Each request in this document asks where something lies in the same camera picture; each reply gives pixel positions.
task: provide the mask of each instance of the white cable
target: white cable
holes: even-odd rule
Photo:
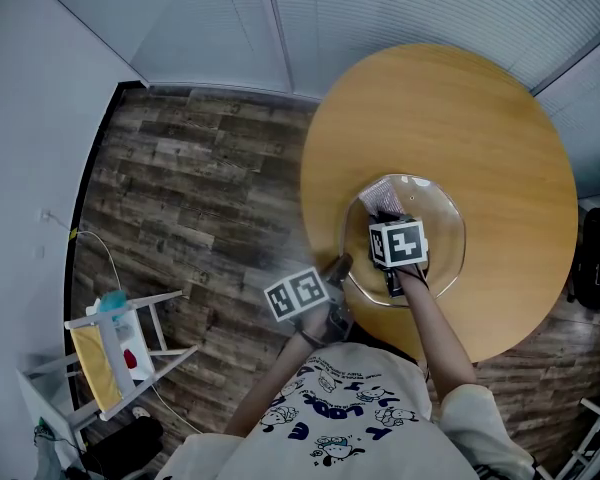
[[[116,270],[116,264],[113,262],[113,257],[111,256],[111,252],[109,252],[109,248],[102,241],[102,238],[100,238],[98,235],[96,235],[92,231],[78,231],[78,235],[93,235],[100,241],[102,246],[107,250],[107,254],[109,255],[109,260],[111,261],[111,266],[113,267],[113,273],[116,275],[116,280],[118,281],[118,289],[122,290],[122,285],[120,284],[120,278],[118,277],[118,271]]]
[[[183,423],[189,425],[193,430],[195,430],[198,434],[202,434],[202,432],[200,430],[198,430],[196,427],[194,427],[191,423],[189,423],[187,420],[185,420],[182,416],[180,416],[176,411],[174,411],[171,407],[169,407],[167,405],[167,402],[165,402],[162,397],[160,396],[160,393],[158,393],[158,390],[156,389],[156,387],[154,385],[151,385],[151,388],[153,389],[153,391],[155,391],[156,395],[158,396],[158,398],[160,399],[160,401],[164,404],[164,406],[169,409],[173,414],[175,414],[176,418],[178,418],[180,421],[182,421]]]

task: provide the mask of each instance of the white t-shirt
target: white t-shirt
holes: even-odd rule
[[[460,386],[430,421],[422,371],[356,343],[316,351],[246,438],[187,438],[158,480],[307,478],[530,480],[533,458],[509,439],[493,395]]]

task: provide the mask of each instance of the yellow cushion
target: yellow cushion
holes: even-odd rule
[[[95,325],[71,329],[71,338],[98,407],[101,411],[111,409],[122,396],[104,351],[100,329]]]

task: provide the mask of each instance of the white folding chair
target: white folding chair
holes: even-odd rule
[[[177,291],[133,299],[127,301],[124,308],[114,311],[97,312],[93,315],[69,320],[64,323],[65,328],[71,332],[71,338],[73,339],[82,371],[91,387],[97,406],[102,411],[100,419],[104,421],[111,419],[154,382],[169,373],[198,350],[198,347],[195,345],[188,349],[169,350],[162,334],[162,327],[160,326],[155,305],[181,295],[182,291]],[[148,307],[151,312],[151,318],[158,335],[161,350],[149,351],[146,348],[144,336],[142,335],[136,314],[138,309],[144,307]],[[137,342],[141,345],[136,347],[133,353],[144,364],[148,364],[149,369],[143,376],[144,380],[137,386],[133,382],[132,374],[125,362],[121,342],[116,334],[114,325],[114,318],[116,317],[130,319],[129,322],[134,332],[140,335],[136,336],[136,338]],[[177,357],[161,370],[155,371],[151,357],[170,355]]]

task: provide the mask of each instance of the red object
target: red object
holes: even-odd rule
[[[124,361],[127,363],[127,368],[129,368],[129,370],[133,370],[138,366],[138,360],[136,359],[136,356],[131,353],[131,350],[128,348],[125,349],[122,355],[124,356]]]

